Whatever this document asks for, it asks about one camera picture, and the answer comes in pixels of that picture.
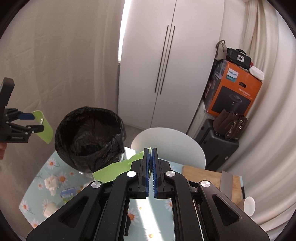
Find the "person left hand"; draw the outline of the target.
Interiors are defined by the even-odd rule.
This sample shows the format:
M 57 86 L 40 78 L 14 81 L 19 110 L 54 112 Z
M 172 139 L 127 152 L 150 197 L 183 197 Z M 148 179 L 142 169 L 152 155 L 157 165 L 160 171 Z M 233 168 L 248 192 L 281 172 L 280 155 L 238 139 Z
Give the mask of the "person left hand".
M 7 143 L 0 143 L 0 160 L 4 158 L 6 148 L 7 148 Z

